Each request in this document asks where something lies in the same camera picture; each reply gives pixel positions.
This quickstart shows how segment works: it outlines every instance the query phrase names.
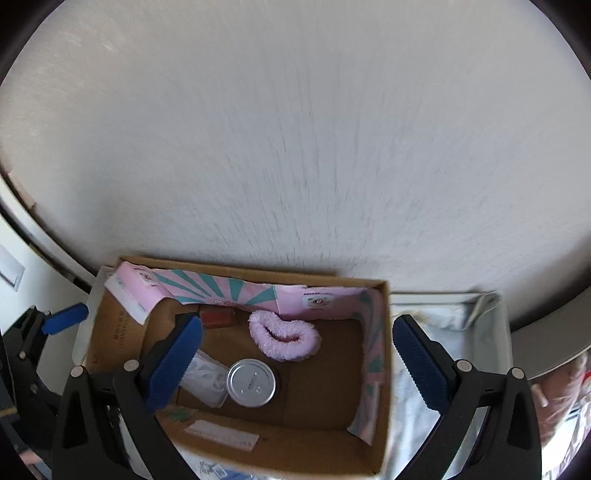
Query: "fluffy pink ring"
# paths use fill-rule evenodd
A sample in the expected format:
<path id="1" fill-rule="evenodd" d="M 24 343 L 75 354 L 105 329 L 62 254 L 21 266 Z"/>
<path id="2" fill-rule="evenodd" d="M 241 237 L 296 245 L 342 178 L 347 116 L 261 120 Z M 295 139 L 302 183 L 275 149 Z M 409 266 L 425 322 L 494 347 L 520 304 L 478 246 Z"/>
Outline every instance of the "fluffy pink ring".
<path id="1" fill-rule="evenodd" d="M 252 339 L 266 356 L 278 362 L 303 360 L 320 348 L 320 335 L 303 320 L 286 322 L 273 312 L 257 310 L 248 322 Z"/>

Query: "blue gripper pad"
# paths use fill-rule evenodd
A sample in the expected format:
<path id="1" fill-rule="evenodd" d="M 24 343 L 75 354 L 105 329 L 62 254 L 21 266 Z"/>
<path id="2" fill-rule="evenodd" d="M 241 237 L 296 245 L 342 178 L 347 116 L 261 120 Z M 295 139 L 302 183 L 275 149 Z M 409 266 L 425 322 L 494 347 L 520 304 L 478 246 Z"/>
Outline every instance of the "blue gripper pad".
<path id="1" fill-rule="evenodd" d="M 170 343 L 169 338 L 163 340 L 167 349 L 158 352 L 161 360 L 146 381 L 144 405 L 151 414 L 169 404 L 203 340 L 203 325 L 198 316 L 191 317 L 182 330 L 175 330 L 170 335 L 176 337 Z"/>
<path id="2" fill-rule="evenodd" d="M 41 331 L 45 335 L 55 335 L 82 320 L 86 320 L 86 317 L 88 317 L 88 307 L 83 303 L 77 303 L 46 318 Z"/>
<path id="3" fill-rule="evenodd" d="M 428 408 L 440 414 L 447 412 L 450 404 L 450 385 L 443 371 L 428 351 L 424 341 L 431 342 L 421 330 L 413 330 L 403 315 L 394 320 L 392 339 Z"/>

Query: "white wall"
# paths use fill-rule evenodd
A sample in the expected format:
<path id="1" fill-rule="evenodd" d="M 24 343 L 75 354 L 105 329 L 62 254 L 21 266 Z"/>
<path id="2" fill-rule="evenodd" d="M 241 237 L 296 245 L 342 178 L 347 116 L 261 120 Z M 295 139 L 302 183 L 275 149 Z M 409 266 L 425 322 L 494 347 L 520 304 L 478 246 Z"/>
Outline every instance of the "white wall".
<path id="1" fill-rule="evenodd" d="M 515 318 L 589 264 L 591 83 L 528 0 L 66 0 L 0 112 L 93 267 L 499 288 Z"/>

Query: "brown cardboard box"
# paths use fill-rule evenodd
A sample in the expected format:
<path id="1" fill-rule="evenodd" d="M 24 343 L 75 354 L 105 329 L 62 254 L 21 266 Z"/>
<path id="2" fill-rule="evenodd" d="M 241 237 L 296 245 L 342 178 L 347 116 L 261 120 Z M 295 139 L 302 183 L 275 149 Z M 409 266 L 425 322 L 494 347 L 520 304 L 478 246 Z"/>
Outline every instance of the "brown cardboard box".
<path id="1" fill-rule="evenodd" d="M 221 408 L 210 408 L 180 389 L 173 401 L 177 406 L 159 412 L 158 419 L 175 443 L 239 471 L 280 478 L 363 478 L 381 471 L 388 433 L 392 345 L 386 282 L 140 257 L 123 260 L 150 268 L 179 268 L 260 283 L 379 289 L 385 309 L 386 380 L 379 397 L 372 446 L 346 431 L 358 406 L 362 382 L 362 330 L 356 320 L 315 321 L 323 339 L 319 352 L 303 362 L 280 363 L 270 360 L 256 347 L 248 332 L 248 314 L 239 312 L 235 326 L 206 330 L 201 350 L 227 366 L 241 358 L 265 361 L 278 377 L 279 391 L 273 400 L 260 408 L 245 408 L 228 398 Z M 152 311 L 146 325 L 140 326 L 110 293 L 105 293 L 90 341 L 86 362 L 89 371 L 112 370 L 130 358 L 139 358 L 166 337 L 174 326 L 176 313 L 194 308 L 165 299 Z M 227 447 L 185 432 L 196 420 L 208 420 L 260 437 L 251 452 Z"/>

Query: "round tin can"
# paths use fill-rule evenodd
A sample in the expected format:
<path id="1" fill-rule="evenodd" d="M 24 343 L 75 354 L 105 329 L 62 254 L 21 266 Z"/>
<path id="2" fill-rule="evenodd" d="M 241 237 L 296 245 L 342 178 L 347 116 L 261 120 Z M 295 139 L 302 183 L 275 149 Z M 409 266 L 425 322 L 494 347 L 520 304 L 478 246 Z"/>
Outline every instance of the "round tin can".
<path id="1" fill-rule="evenodd" d="M 277 380 L 266 363 L 245 358 L 230 367 L 226 387 L 236 403 L 255 408 L 271 401 L 277 389 Z"/>

